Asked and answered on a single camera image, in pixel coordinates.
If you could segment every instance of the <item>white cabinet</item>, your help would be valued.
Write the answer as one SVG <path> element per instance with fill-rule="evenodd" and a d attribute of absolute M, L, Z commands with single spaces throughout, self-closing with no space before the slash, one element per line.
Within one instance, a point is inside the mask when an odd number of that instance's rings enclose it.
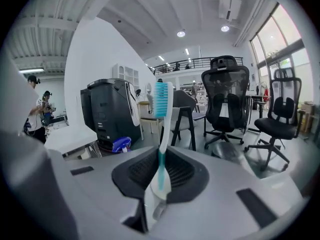
<path fill-rule="evenodd" d="M 139 87 L 139 71 L 134 70 L 130 67 L 115 64 L 112 67 L 112 77 L 119 78 L 128 81 L 134 86 L 135 90 L 140 89 Z"/>

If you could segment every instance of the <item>ceiling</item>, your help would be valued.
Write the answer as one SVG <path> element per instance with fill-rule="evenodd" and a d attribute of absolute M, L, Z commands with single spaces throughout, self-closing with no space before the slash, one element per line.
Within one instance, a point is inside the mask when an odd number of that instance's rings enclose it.
<path fill-rule="evenodd" d="M 238 28 L 231 27 L 227 33 L 220 30 L 226 20 L 218 17 L 219 0 L 110 0 L 98 17 L 113 24 L 141 58 L 147 60 L 184 47 L 197 53 L 198 45 L 210 42 L 232 45 L 256 2 L 241 1 L 239 17 L 231 22 Z M 30 0 L 3 46 L 15 67 L 18 70 L 41 67 L 46 74 L 63 73 L 73 34 L 93 2 Z M 183 38 L 177 37 L 181 30 L 186 33 Z M 174 54 L 169 59 L 180 60 Z"/>

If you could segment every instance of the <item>chair base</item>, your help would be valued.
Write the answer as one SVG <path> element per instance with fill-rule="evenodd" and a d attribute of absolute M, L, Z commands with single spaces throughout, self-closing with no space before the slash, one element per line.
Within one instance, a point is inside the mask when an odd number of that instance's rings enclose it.
<path fill-rule="evenodd" d="M 264 165 L 260 167 L 261 172 L 264 172 L 267 169 L 272 152 L 276 153 L 279 157 L 281 157 L 284 161 L 286 161 L 286 164 L 283 166 L 282 171 L 285 171 L 288 168 L 290 161 L 280 151 L 281 146 L 275 145 L 275 141 L 276 141 L 276 138 L 274 137 L 272 137 L 269 142 L 263 139 L 259 139 L 257 145 L 249 145 L 244 148 L 244 152 L 248 152 L 249 148 L 268 150 L 268 157 L 266 159 L 266 162 Z"/>
<path fill-rule="evenodd" d="M 235 140 L 240 140 L 240 144 L 242 145 L 244 143 L 244 141 L 242 140 L 241 137 L 237 137 L 237 136 L 233 136 L 230 134 L 226 134 L 225 132 L 214 132 L 214 131 L 206 131 L 206 134 L 212 134 L 215 135 L 216 137 L 214 137 L 213 139 L 209 140 L 208 142 L 205 143 L 204 145 L 204 149 L 208 149 L 209 144 L 214 143 L 218 140 L 224 140 L 226 142 L 230 142 L 230 139 L 235 139 Z"/>

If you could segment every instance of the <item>air conditioner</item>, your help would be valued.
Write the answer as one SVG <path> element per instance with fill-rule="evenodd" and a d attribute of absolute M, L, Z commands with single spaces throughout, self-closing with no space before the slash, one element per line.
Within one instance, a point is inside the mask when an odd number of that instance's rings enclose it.
<path fill-rule="evenodd" d="M 228 22 L 236 20 L 241 6 L 241 0 L 219 0 L 219 18 Z"/>

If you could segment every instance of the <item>railing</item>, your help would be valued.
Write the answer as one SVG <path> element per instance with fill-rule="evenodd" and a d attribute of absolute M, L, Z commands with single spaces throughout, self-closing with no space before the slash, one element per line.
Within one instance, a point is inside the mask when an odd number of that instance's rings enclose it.
<path fill-rule="evenodd" d="M 173 72 L 176 69 L 176 63 L 180 64 L 179 70 L 192 70 L 192 69 L 200 69 L 200 68 L 210 68 L 210 61 L 216 57 L 204 57 L 204 58 L 193 58 L 193 59 L 185 59 L 180 61 L 175 61 L 167 64 L 163 64 L 160 66 L 154 67 L 154 75 L 165 74 L 169 72 Z M 236 63 L 238 65 L 243 65 L 242 57 L 234 57 Z"/>

